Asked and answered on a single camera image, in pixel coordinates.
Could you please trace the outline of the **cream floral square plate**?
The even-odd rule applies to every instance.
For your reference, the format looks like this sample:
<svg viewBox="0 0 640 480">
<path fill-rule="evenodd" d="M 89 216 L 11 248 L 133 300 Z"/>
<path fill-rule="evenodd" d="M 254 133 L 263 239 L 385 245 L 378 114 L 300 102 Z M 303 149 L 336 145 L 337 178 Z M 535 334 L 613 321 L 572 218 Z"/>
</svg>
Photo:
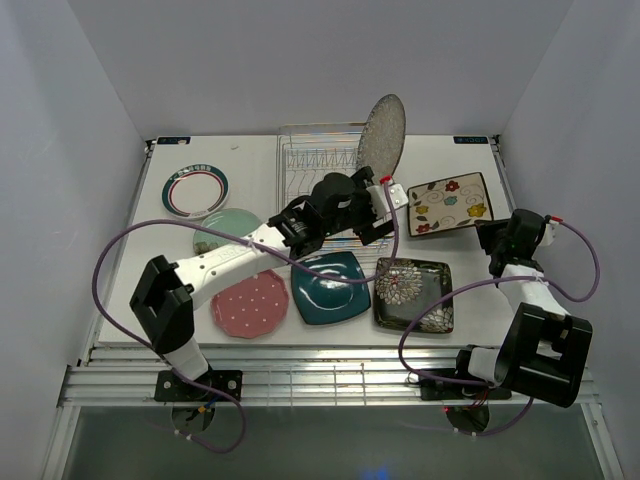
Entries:
<svg viewBox="0 0 640 480">
<path fill-rule="evenodd" d="M 493 221 L 494 213 L 481 172 L 415 185 L 407 190 L 407 228 L 412 238 L 473 227 Z"/>
</svg>

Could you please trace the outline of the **speckled round plate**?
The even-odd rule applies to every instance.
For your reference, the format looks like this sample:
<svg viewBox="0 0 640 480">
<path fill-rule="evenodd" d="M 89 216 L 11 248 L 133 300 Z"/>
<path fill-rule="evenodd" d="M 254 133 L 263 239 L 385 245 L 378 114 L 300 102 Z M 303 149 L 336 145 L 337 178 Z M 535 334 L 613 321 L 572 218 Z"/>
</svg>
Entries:
<svg viewBox="0 0 640 480">
<path fill-rule="evenodd" d="M 362 130 L 357 162 L 370 167 L 376 179 L 392 176 L 399 164 L 405 144 L 406 114 L 396 94 L 379 99 L 369 113 Z"/>
</svg>

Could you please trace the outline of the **wire dish rack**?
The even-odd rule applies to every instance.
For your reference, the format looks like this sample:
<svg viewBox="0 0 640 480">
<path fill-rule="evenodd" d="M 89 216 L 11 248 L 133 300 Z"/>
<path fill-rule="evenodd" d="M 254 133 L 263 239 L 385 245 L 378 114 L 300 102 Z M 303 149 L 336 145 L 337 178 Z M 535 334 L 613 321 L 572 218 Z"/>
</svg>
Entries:
<svg viewBox="0 0 640 480">
<path fill-rule="evenodd" d="M 359 167 L 357 147 L 362 122 L 284 125 L 277 135 L 277 207 L 311 193 L 331 172 L 350 176 Z"/>
</svg>

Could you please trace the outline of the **black floral square plate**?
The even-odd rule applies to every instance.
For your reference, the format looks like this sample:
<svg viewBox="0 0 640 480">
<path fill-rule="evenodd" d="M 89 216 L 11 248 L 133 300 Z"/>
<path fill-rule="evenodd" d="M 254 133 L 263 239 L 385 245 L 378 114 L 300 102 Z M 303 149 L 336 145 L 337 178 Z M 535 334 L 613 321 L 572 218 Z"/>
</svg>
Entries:
<svg viewBox="0 0 640 480">
<path fill-rule="evenodd" d="M 374 282 L 375 323 L 384 329 L 404 331 L 418 313 L 452 291 L 448 264 L 427 260 L 378 259 Z"/>
</svg>

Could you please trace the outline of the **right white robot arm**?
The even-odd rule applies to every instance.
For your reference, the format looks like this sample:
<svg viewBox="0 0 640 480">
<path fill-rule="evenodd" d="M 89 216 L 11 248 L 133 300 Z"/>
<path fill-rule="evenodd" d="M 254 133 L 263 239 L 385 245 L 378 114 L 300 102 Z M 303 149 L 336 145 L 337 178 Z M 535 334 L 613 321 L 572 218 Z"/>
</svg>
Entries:
<svg viewBox="0 0 640 480">
<path fill-rule="evenodd" d="M 561 223 L 525 209 L 508 219 L 475 223 L 480 247 L 490 258 L 489 273 L 514 317 L 500 347 L 469 345 L 459 352 L 451 373 L 458 394 L 474 397 L 489 385 L 563 408 L 576 400 L 593 328 L 558 303 L 534 259 Z"/>
</svg>

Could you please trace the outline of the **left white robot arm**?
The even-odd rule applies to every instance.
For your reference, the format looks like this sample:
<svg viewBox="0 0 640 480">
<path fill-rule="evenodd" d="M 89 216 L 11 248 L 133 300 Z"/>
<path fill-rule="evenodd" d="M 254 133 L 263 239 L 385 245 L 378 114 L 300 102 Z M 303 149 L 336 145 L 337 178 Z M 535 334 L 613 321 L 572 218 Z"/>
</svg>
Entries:
<svg viewBox="0 0 640 480">
<path fill-rule="evenodd" d="M 355 174 L 329 173 L 308 195 L 291 201 L 280 213 L 243 237 L 191 258 L 148 261 L 129 306 L 151 350 L 177 377 L 190 399 L 205 397 L 212 387 L 210 366 L 196 339 L 194 312 L 223 290 L 267 270 L 319 251 L 325 240 L 346 230 L 360 242 L 396 233 L 397 212 L 408 203 L 405 189 L 392 177 L 379 182 L 363 167 Z"/>
</svg>

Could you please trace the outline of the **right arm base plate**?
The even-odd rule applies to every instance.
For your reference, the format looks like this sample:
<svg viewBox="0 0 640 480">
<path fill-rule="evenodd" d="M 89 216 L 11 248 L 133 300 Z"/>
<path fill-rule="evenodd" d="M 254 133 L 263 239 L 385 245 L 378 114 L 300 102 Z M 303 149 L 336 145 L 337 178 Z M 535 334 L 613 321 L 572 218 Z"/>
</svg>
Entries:
<svg viewBox="0 0 640 480">
<path fill-rule="evenodd" d="M 420 398 L 424 401 L 444 400 L 508 400 L 512 398 L 512 392 L 504 388 L 489 389 L 486 393 L 481 387 L 458 385 L 450 382 L 435 381 L 409 373 L 406 383 L 416 386 L 420 390 Z"/>
</svg>

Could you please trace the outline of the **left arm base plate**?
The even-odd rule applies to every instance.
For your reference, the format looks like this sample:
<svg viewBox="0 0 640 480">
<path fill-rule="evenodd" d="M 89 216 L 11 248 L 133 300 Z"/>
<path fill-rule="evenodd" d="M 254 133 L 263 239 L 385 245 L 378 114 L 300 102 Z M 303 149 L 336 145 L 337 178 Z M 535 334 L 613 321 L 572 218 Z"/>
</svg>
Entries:
<svg viewBox="0 0 640 480">
<path fill-rule="evenodd" d="M 172 370 L 161 371 L 156 379 L 153 399 L 164 403 L 241 400 L 243 372 L 212 370 L 189 383 Z"/>
</svg>

